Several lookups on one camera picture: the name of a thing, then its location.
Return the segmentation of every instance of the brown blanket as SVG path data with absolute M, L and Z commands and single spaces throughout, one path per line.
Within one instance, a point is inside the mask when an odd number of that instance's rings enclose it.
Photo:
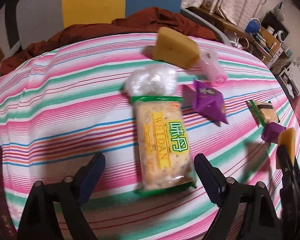
M 8 74 L 30 58 L 75 42 L 114 34 L 156 33 L 162 26 L 172 28 L 187 36 L 218 41 L 211 30 L 194 23 L 183 15 L 150 7 L 126 19 L 115 19 L 111 24 L 71 25 L 48 41 L 32 43 L 20 53 L 5 59 L 1 64 L 0 72 L 2 75 Z

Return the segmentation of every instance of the purple wrapper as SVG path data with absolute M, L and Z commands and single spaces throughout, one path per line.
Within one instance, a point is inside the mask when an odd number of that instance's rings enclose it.
M 284 130 L 286 130 L 286 127 L 283 127 L 275 122 L 268 123 L 263 129 L 261 139 L 266 142 L 278 144 L 279 134 Z
M 205 117 L 228 124 L 221 92 L 197 80 L 194 81 L 194 87 L 196 90 L 192 104 L 194 111 Z

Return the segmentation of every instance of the tablecloth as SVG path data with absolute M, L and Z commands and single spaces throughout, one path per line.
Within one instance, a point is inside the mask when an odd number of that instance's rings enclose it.
M 133 106 L 123 83 L 150 59 L 157 34 L 133 33 L 71 44 L 30 59 L 0 78 L 0 145 L 8 207 L 16 228 L 32 184 L 61 181 L 86 165 L 96 152 L 106 168 L 82 211 L 100 240 L 189 239 L 212 222 L 212 204 L 200 181 L 197 189 L 141 197 L 141 170 Z M 277 214 L 282 173 L 275 169 L 276 145 L 261 140 L 246 101 L 269 101 L 281 125 L 296 130 L 300 164 L 300 129 L 283 90 L 254 56 L 214 41 L 192 38 L 200 49 L 217 51 L 228 81 L 222 92 L 229 125 L 194 113 L 193 80 L 205 80 L 194 67 L 178 71 L 177 96 L 194 157 L 204 153 L 225 176 L 239 182 L 263 181 Z M 59 205 L 57 217 L 66 239 L 71 238 Z

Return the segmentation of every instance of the white box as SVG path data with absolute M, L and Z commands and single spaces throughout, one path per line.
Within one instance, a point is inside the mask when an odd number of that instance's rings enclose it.
M 217 2 L 218 0 L 203 0 L 201 7 L 204 7 L 210 12 L 215 13 Z

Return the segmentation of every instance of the sponge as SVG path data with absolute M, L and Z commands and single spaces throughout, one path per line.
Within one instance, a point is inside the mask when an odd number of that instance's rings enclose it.
M 292 166 L 294 165 L 294 159 L 295 159 L 295 148 L 296 148 L 296 132 L 294 128 L 289 128 L 285 131 L 282 131 L 279 134 L 278 137 L 278 147 L 280 145 L 284 145 L 288 151 L 288 154 L 290 156 Z M 280 170 L 280 162 L 278 160 L 277 155 L 275 156 L 275 167 L 276 169 Z
M 189 69 L 196 64 L 199 57 L 200 52 L 195 41 L 170 28 L 159 29 L 153 60 Z

